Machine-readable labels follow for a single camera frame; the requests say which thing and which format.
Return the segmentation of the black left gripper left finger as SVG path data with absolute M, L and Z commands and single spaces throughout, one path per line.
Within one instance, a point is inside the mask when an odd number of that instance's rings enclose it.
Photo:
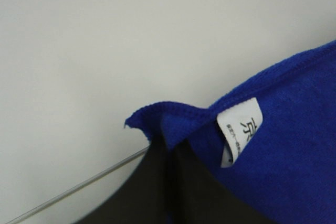
M 164 139 L 159 135 L 124 184 L 76 223 L 166 223 L 166 158 Z

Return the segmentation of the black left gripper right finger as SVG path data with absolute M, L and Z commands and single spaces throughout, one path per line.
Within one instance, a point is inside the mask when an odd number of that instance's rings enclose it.
M 238 199 L 207 170 L 189 142 L 173 152 L 176 172 L 175 223 L 267 223 L 268 218 Z

